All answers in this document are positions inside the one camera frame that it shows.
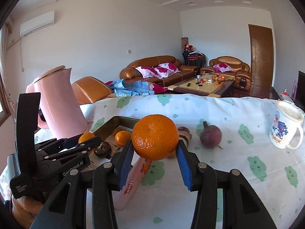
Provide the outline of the person's hand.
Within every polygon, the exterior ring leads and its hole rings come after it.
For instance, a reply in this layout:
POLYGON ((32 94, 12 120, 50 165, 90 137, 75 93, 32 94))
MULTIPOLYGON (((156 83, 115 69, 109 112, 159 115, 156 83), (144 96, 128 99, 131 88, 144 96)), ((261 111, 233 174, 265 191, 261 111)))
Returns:
POLYGON ((11 214, 21 228, 30 228, 36 215, 44 206, 43 203, 28 196, 17 199, 12 196, 11 204, 11 214))

